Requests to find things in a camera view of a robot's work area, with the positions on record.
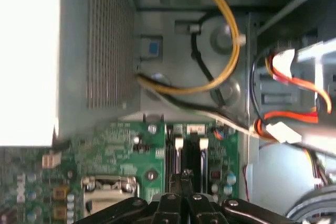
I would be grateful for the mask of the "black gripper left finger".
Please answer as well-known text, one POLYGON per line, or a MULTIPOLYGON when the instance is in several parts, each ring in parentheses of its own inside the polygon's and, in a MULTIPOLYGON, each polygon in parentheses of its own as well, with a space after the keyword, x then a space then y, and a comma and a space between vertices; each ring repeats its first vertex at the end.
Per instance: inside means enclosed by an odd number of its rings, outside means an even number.
POLYGON ((75 223, 180 223, 183 173, 170 177, 170 190, 154 196, 150 203, 139 197, 127 198, 75 223))

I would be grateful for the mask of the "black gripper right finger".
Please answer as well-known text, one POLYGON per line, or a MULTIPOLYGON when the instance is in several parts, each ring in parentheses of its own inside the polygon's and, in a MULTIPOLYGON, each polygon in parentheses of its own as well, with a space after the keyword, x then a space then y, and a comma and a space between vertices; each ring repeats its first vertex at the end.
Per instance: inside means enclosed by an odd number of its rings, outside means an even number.
POLYGON ((193 173, 185 171, 185 199, 191 223, 295 223, 287 217, 242 199, 226 199, 221 205, 193 190, 193 173))

